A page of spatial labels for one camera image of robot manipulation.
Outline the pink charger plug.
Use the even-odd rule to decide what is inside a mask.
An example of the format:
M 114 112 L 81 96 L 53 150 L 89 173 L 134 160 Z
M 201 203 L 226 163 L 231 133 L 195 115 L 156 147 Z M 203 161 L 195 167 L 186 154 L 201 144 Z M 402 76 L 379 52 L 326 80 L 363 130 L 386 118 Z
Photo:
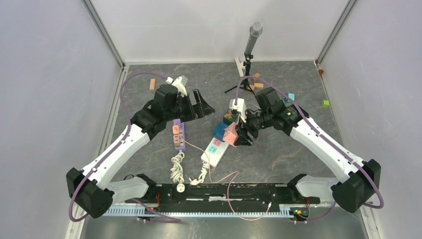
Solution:
M 172 127 L 172 131 L 174 135 L 179 135 L 180 134 L 180 128 L 178 125 L 173 125 Z

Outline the brown charger plug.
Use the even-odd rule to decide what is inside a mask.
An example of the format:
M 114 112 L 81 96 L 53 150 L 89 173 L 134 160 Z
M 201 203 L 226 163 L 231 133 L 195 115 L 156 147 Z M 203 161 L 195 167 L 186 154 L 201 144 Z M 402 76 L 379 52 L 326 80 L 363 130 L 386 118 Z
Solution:
M 173 142 L 175 147 L 182 147 L 184 146 L 184 140 L 180 135 L 173 135 Z

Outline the white multicolour power strip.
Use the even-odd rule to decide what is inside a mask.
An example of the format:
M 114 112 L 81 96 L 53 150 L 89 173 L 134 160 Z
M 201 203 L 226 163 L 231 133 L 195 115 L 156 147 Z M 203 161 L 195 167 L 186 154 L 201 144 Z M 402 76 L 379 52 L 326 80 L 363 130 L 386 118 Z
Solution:
M 229 147 L 230 144 L 228 142 L 213 137 L 211 142 L 204 150 L 204 153 L 201 155 L 201 160 L 215 168 L 218 166 L 219 162 Z

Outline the blue cube socket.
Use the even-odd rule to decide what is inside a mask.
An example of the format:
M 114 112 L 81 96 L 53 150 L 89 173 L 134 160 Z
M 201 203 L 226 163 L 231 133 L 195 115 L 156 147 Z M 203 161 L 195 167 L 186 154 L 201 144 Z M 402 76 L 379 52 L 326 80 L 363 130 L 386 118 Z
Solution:
M 218 139 L 221 142 L 224 142 L 223 137 L 225 134 L 225 129 L 228 125 L 224 124 L 223 122 L 219 122 L 216 127 L 213 129 L 213 136 L 214 138 Z

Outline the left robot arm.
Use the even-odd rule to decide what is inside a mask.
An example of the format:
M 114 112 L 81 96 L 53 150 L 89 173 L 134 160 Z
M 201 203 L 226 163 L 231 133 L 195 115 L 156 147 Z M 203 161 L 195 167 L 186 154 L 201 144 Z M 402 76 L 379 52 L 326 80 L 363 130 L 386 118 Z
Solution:
M 100 156 L 83 169 L 71 168 L 66 174 L 67 188 L 71 203 L 69 217 L 72 221 L 73 205 L 81 207 L 87 216 L 96 219 L 111 205 L 133 198 L 150 203 L 156 198 L 156 189 L 141 177 L 112 182 L 117 171 L 139 149 L 149 143 L 166 128 L 167 122 L 179 119 L 188 122 L 215 113 L 201 96 L 193 90 L 196 104 L 181 88 L 162 85 L 144 107 L 130 118 L 121 135 Z

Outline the pink cube socket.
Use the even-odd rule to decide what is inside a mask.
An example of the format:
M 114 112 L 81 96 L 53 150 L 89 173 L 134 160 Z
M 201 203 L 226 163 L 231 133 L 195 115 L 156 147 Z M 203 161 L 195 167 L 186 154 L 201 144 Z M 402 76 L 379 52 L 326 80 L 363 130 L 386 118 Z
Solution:
M 225 130 L 223 135 L 224 142 L 227 142 L 231 146 L 235 147 L 235 142 L 238 138 L 238 133 L 236 132 L 236 122 L 232 122 Z

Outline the purple USB power strip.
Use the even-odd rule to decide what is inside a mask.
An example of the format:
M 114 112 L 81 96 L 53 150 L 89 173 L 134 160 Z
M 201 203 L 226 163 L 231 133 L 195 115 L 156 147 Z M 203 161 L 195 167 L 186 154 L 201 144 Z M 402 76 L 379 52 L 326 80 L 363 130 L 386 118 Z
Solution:
M 184 142 L 185 138 L 185 125 L 180 119 L 173 120 L 173 143 L 177 151 L 185 151 L 186 144 Z

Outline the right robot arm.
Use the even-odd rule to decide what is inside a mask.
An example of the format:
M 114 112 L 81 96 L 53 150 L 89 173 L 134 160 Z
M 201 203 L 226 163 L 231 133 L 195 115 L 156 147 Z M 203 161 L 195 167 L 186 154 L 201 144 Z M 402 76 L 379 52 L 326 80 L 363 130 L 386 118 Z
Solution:
M 384 206 L 379 191 L 381 165 L 374 159 L 365 161 L 347 150 L 321 129 L 309 114 L 293 99 L 289 105 L 273 88 L 255 94 L 258 110 L 246 108 L 244 99 L 235 97 L 229 109 L 239 119 L 232 127 L 235 145 L 252 145 L 262 129 L 273 128 L 301 143 L 320 159 L 334 174 L 329 177 L 312 177 L 301 174 L 290 181 L 288 198 L 300 203 L 306 197 L 335 202 L 347 212 L 354 213 L 361 206 L 381 209 Z

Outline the dark green cube socket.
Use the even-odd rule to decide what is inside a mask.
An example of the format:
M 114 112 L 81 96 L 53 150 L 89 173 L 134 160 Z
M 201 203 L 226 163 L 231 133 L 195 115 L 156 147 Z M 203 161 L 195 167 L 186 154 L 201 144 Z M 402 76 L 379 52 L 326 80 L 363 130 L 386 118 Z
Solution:
M 232 111 L 228 111 L 223 116 L 223 123 L 225 125 L 231 125 L 233 122 L 238 123 L 239 121 L 239 114 L 233 113 Z

